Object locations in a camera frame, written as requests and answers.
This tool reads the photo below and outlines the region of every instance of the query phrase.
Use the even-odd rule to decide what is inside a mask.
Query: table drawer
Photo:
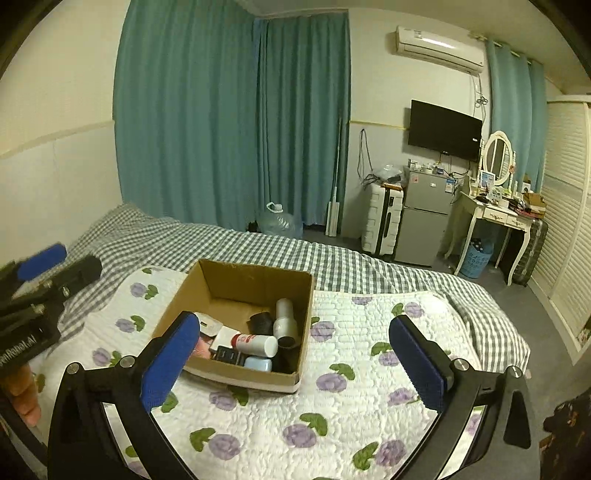
[[[507,221],[507,214],[503,212],[499,212],[498,210],[487,208],[484,210],[482,217],[486,220],[490,220],[491,222],[496,223],[505,223]]]
[[[527,220],[522,220],[519,217],[514,217],[511,215],[507,216],[507,222],[506,225],[511,225],[515,228],[518,228],[520,230],[525,230],[527,228]]]

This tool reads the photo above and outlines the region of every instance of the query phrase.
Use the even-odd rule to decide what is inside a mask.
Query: wall
[[[113,75],[129,0],[63,0],[0,79],[0,155],[112,119]]]
[[[406,165],[409,158],[419,163],[437,161],[439,153],[408,145],[402,129],[362,125],[371,122],[407,127],[411,100],[434,103],[452,110],[473,114],[475,89],[472,76],[449,67],[393,53],[399,25],[445,35],[464,43],[484,44],[468,37],[468,31],[431,18],[400,12],[352,8],[349,10],[351,38],[351,120],[349,159],[343,206],[342,235],[360,237],[364,224],[366,197],[360,185],[357,166],[359,133],[365,128],[374,169],[386,164]],[[490,99],[488,65],[480,76],[483,95]],[[481,117],[480,109],[475,116]],[[486,106],[483,138],[489,135],[490,103]],[[449,168],[449,157],[443,157]],[[452,158],[452,170],[464,173],[466,160]]]
[[[0,157],[0,265],[68,246],[120,204],[112,121]]]

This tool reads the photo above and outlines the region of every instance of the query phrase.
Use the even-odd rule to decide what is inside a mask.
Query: small bottle
[[[238,334],[232,338],[232,346],[247,355],[273,358],[277,354],[278,343],[274,336]]]

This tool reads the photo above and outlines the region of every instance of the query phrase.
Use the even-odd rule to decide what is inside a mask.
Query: gingham bedsheet
[[[84,318],[105,307],[124,278],[143,265],[188,272],[197,260],[208,258],[308,271],[316,278],[317,290],[361,294],[432,291],[445,297],[460,314],[483,369],[501,372],[516,365],[525,370],[530,357],[525,340],[481,286],[345,248],[157,219],[127,204],[109,212],[74,242],[66,264],[87,254],[100,258],[103,273],[98,282],[66,304],[60,319],[62,342],[80,332]]]

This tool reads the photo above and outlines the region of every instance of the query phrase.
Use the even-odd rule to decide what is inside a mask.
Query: white mirror frame
[[[506,148],[509,150],[509,165],[507,166],[507,171],[505,172],[505,174],[496,179],[495,180],[495,185],[503,185],[507,180],[509,180],[509,177],[512,175],[511,174],[511,170],[512,170],[512,166],[515,165],[515,155],[513,152],[513,149],[511,148],[511,142],[509,141],[509,138],[507,138],[507,135],[505,134],[505,132],[502,132],[501,130],[497,130],[496,132],[494,132],[493,134],[491,134],[491,136],[488,138],[488,141],[486,142],[486,145],[484,147],[484,152],[482,153],[482,156],[480,158],[480,169],[484,170],[484,171],[491,171],[492,165],[489,165],[488,162],[488,151],[491,149],[491,146],[495,145],[497,140],[501,140],[505,143]]]

